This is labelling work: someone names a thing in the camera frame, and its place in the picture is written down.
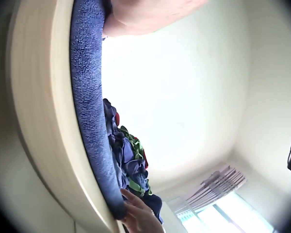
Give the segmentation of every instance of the window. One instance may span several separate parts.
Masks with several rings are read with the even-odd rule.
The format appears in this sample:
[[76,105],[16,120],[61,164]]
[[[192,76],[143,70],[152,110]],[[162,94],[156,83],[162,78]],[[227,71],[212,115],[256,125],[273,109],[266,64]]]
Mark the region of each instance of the window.
[[195,213],[178,215],[188,233],[272,233],[274,228],[236,193]]

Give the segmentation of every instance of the white ceiling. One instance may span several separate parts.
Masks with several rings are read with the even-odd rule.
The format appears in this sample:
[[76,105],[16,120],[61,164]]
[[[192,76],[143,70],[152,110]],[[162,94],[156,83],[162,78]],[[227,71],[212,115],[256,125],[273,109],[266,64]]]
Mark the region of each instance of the white ceiling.
[[249,71],[248,24],[239,0],[209,1],[155,33],[103,42],[103,97],[141,140],[152,189],[196,176],[228,155]]

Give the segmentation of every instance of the blue fabric rim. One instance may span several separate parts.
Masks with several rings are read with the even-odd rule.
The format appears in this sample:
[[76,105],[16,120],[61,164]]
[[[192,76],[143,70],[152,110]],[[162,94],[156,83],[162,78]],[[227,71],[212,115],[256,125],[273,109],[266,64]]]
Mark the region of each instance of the blue fabric rim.
[[84,147],[99,188],[116,219],[126,215],[110,151],[101,89],[102,0],[75,0],[70,29],[73,99]]

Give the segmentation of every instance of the hand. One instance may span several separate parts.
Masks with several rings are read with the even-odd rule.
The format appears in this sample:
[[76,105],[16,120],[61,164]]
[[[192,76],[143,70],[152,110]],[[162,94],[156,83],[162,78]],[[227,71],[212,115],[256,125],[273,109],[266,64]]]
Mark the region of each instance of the hand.
[[121,193],[129,200],[129,203],[125,202],[127,214],[121,220],[129,233],[164,233],[151,208],[126,189],[121,189]]
[[103,36],[141,35],[163,28],[197,10],[207,0],[111,0],[113,12]]

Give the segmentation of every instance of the pile of clothes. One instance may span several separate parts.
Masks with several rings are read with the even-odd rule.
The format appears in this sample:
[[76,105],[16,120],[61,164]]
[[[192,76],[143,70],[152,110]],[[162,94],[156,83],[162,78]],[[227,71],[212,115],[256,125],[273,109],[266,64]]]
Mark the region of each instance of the pile of clothes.
[[138,138],[119,126],[119,114],[107,99],[103,99],[107,134],[114,168],[120,189],[127,189],[149,206],[157,219],[160,217],[162,200],[152,194],[148,178],[148,161]]

